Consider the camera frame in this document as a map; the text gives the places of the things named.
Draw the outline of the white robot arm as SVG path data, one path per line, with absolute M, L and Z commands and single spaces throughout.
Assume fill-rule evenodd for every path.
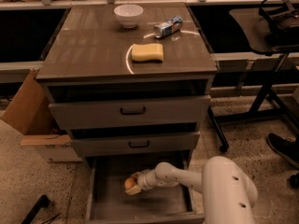
M 205 224 L 255 224 L 252 208 L 258 200 L 258 190 L 235 162 L 222 156 L 210 158 L 201 173 L 160 162 L 154 169 L 136 172 L 124 182 L 128 195 L 177 185 L 202 195 Z

